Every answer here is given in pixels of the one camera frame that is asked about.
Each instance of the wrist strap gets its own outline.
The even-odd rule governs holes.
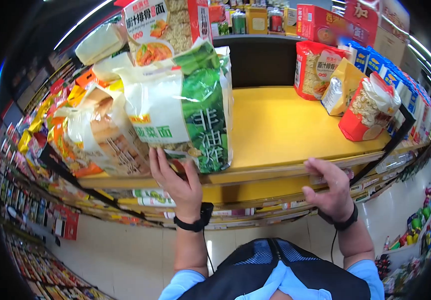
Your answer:
[[[179,226],[180,228],[182,228],[183,230],[186,230],[186,231],[199,232],[202,229],[204,229],[204,227],[206,227],[207,224],[209,224],[213,209],[214,209],[214,204],[209,203],[209,202],[202,202],[202,205],[200,206],[200,219],[199,220],[195,221],[192,224],[189,224],[189,223],[185,223],[185,222],[181,221],[179,218],[177,218],[177,216],[175,216],[174,217],[174,224],[176,224],[177,226]]]

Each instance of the black vest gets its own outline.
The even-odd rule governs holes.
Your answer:
[[[239,246],[212,276],[194,285],[179,300],[234,300],[262,288],[279,260],[308,289],[327,290],[334,300],[371,298],[363,279],[286,240],[261,238]]]

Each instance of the white floor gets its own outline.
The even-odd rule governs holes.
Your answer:
[[[376,255],[382,252],[388,235],[394,239],[404,233],[407,218],[423,205],[428,183],[431,160],[412,179],[358,204],[359,218],[367,225]],[[334,233],[331,225],[314,215],[284,225],[207,231],[205,237],[216,268],[236,247],[262,237],[286,239],[330,261]],[[81,215],[77,240],[61,238],[61,247],[50,249],[72,271],[118,300],[157,299],[173,276],[174,240],[173,230],[131,227]],[[342,266],[337,240],[333,258]]]

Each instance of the person's right hand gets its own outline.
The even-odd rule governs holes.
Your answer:
[[[201,218],[202,185],[194,161],[188,160],[183,164],[187,176],[187,181],[184,181],[169,165],[163,149],[150,148],[149,159],[152,176],[176,203],[174,211],[177,218],[188,224],[199,220]]]
[[[306,160],[304,166],[309,174],[323,176],[329,185],[329,191],[324,193],[316,193],[308,186],[302,187],[306,202],[317,206],[334,222],[347,221],[354,211],[354,202],[349,189],[349,178],[344,171],[331,162],[315,158]]]

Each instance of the light blue shirt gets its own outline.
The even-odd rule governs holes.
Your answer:
[[[371,300],[384,300],[384,285],[379,279],[377,267],[372,260],[361,260],[353,264],[347,271],[367,282]],[[176,300],[188,289],[206,278],[193,270],[177,272],[170,283],[162,291],[159,300]],[[307,288],[292,272],[291,268],[279,261],[272,270],[264,286],[235,300],[269,299],[279,289],[294,300],[332,300],[330,291],[325,289]]]

